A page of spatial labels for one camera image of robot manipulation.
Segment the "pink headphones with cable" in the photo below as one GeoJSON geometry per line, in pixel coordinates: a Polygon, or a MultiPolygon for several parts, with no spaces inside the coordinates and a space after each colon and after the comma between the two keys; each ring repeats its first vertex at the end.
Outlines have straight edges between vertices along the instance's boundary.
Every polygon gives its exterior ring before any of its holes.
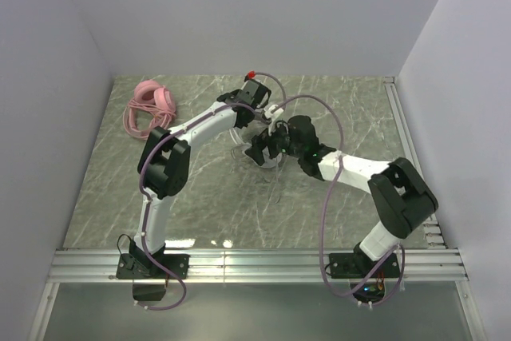
{"type": "Polygon", "coordinates": [[[167,129],[175,118],[176,102],[170,90],[155,80],[145,80],[135,87],[133,97],[125,107],[123,126],[131,137],[146,140],[154,128],[167,129]],[[138,113],[152,117],[147,128],[138,128],[138,113]]]}

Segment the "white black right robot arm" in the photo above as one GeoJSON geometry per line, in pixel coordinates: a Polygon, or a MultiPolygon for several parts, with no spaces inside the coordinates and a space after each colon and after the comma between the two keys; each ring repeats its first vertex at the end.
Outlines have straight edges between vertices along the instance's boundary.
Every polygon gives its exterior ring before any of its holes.
{"type": "Polygon", "coordinates": [[[378,223],[355,251],[376,262],[438,210],[438,199],[404,157],[388,162],[346,155],[320,142],[304,115],[277,121],[255,135],[245,154],[263,166],[279,155],[294,157],[305,174],[335,181],[371,195],[378,223]]]}

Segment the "white headphones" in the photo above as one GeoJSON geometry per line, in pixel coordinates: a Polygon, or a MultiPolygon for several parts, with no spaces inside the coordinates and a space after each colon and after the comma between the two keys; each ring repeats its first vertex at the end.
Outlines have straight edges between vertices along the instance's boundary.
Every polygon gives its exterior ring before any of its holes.
{"type": "Polygon", "coordinates": [[[267,145],[267,139],[275,132],[277,121],[282,114],[282,109],[277,109],[274,113],[262,111],[252,113],[245,109],[243,111],[239,110],[236,111],[234,127],[229,129],[231,139],[241,149],[242,153],[262,169],[277,169],[283,159],[281,153],[272,156],[267,145]],[[264,129],[260,134],[252,137],[250,141],[245,141],[240,131],[247,128],[253,121],[261,123],[264,129]]]}

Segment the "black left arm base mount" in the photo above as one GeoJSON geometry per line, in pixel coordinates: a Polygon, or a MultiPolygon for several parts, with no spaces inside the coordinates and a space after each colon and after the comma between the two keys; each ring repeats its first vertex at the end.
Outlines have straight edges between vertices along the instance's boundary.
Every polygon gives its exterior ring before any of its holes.
{"type": "Polygon", "coordinates": [[[187,278],[188,254],[167,254],[161,249],[153,255],[153,258],[176,277],[155,265],[139,248],[120,255],[115,277],[118,280],[133,282],[132,294],[136,301],[159,302],[164,298],[169,280],[187,278]]]}

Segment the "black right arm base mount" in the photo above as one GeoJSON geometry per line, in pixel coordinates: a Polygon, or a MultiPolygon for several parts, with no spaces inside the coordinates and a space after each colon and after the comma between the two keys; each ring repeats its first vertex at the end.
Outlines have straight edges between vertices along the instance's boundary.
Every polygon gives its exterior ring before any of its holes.
{"type": "Polygon", "coordinates": [[[395,253],[380,261],[372,261],[364,253],[331,253],[325,267],[333,280],[349,280],[344,297],[359,306],[374,307],[394,295],[402,284],[404,266],[395,253]]]}

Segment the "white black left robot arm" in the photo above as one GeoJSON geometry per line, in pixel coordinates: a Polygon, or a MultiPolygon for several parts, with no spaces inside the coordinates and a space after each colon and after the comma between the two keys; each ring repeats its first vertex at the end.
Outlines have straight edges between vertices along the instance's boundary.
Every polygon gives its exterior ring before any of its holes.
{"type": "Polygon", "coordinates": [[[224,131],[248,126],[261,116],[270,97],[267,86],[246,80],[242,88],[219,96],[184,124],[151,131],[137,168],[143,196],[141,219],[129,245],[129,255],[143,276],[155,276],[164,266],[165,222],[174,196],[188,181],[192,153],[224,131]]]}

